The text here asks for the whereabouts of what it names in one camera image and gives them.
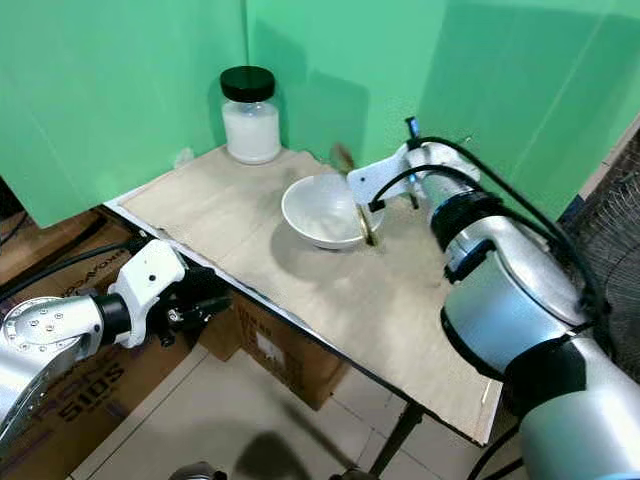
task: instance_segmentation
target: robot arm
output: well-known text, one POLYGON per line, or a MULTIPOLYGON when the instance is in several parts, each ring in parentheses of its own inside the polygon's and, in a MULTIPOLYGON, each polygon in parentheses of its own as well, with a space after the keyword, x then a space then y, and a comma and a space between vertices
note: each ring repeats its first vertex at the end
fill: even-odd
POLYGON ((189 269, 168 243, 152 240, 121 268, 108 295, 41 297, 14 307, 0 324, 0 456, 51 381, 76 362, 104 345, 140 345, 148 325, 166 335, 225 309, 229 299, 211 294, 220 288, 216 280, 213 271, 189 269))
MULTIPOLYGON (((376 192, 419 165, 479 179, 454 149, 413 138, 349 174, 356 202, 383 206, 372 203, 376 192)), ((640 478, 640 387, 592 338, 575 334, 587 321, 580 296, 541 239, 474 184, 427 171, 381 197, 410 192, 426 200, 452 284, 441 310, 447 338, 512 392, 530 478, 640 478)))

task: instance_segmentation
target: white bowl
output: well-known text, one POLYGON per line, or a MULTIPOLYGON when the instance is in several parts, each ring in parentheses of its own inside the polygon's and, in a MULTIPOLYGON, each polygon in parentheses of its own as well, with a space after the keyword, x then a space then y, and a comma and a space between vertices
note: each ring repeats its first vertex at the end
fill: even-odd
MULTIPOLYGON (((281 207, 291 228, 316 247, 340 250, 364 240, 351 190, 337 173, 298 180, 282 196, 281 207)), ((384 213, 364 210, 375 232, 384 213)))

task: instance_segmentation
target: glass jar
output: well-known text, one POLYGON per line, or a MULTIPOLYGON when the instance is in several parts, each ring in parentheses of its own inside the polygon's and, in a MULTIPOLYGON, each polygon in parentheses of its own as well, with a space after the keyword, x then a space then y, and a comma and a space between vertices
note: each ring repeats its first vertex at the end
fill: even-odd
POLYGON ((281 146, 278 109, 269 101, 273 74, 261 67, 233 67, 220 75, 220 86, 227 98, 222 119, 229 153, 253 165, 275 158, 281 146))

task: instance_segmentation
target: metal rod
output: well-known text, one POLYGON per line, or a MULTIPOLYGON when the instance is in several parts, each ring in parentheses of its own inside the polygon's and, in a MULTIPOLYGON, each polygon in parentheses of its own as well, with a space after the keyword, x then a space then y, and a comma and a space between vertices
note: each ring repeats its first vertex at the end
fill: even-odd
POLYGON ((414 427, 422 422, 423 413, 424 408, 421 405, 414 401, 407 402, 407 406, 404 408, 402 415, 400 415, 393 432, 391 432, 389 439, 380 450, 371 470, 369 470, 371 475, 379 477, 382 474, 414 427))

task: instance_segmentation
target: black lid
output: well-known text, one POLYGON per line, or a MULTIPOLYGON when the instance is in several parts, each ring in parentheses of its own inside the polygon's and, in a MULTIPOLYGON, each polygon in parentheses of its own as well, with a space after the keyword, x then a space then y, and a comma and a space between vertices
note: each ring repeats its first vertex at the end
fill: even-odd
POLYGON ((261 102, 273 96, 276 79, 266 68, 233 67, 220 75, 222 93, 235 102, 261 102))

